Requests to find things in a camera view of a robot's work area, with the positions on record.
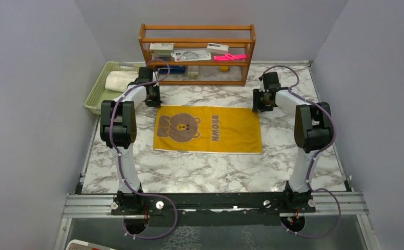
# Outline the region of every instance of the white towel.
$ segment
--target white towel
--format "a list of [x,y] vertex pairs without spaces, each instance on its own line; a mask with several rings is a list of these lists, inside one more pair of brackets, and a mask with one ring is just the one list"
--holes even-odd
[[123,92],[127,90],[130,82],[133,82],[138,77],[135,71],[111,71],[108,74],[105,82],[107,90]]

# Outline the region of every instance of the metal rail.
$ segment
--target metal rail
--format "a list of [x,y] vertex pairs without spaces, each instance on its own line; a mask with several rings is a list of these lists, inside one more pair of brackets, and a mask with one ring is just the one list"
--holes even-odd
[[[340,202],[342,215],[369,214],[368,206],[361,192],[335,192],[334,194]],[[337,205],[329,194],[313,193],[313,198],[316,212],[301,214],[305,216],[338,214]],[[68,195],[62,218],[143,218],[143,215],[111,215],[110,205],[112,202],[113,195]]]

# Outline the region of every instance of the shelf board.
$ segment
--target shelf board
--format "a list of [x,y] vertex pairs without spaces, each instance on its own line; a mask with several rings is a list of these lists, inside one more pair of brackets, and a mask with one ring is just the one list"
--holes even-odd
[[251,30],[250,25],[145,25],[146,30]]
[[242,81],[167,81],[163,80],[161,85],[236,85],[243,86]]
[[[225,43],[230,48],[245,48],[246,43]],[[175,43],[174,48],[206,48],[207,43]]]
[[246,38],[169,38],[169,37],[142,37],[141,43],[254,43],[253,39]]
[[[166,61],[169,65],[178,66],[248,66],[246,61]],[[153,61],[150,66],[164,66],[161,61]]]

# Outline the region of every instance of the pink object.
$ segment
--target pink object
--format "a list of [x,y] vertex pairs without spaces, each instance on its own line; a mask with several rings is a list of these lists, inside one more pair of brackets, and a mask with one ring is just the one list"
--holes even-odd
[[214,61],[229,61],[229,60],[241,60],[241,59],[246,59],[246,55],[226,54],[224,56],[214,56]]

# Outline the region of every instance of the marble tabletop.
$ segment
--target marble tabletop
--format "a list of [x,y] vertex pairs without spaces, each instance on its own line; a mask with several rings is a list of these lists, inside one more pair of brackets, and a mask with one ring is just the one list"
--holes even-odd
[[[161,98],[164,105],[251,108],[252,90],[260,86],[258,78],[269,66],[251,65],[245,86],[161,86]],[[300,77],[300,84],[294,91],[317,101],[308,67],[293,68]],[[296,78],[289,70],[277,69],[277,72],[282,86],[295,83]],[[218,74],[222,73],[200,72],[199,80],[213,79]],[[156,108],[143,103],[136,109],[138,135],[134,143],[134,160],[142,188],[147,193],[282,191],[292,174],[297,155],[293,138],[294,115],[281,108],[260,113],[263,153],[257,155],[154,151],[156,112]],[[333,147],[320,158],[312,187],[345,190]],[[116,161],[97,133],[82,193],[115,193],[117,189]]]

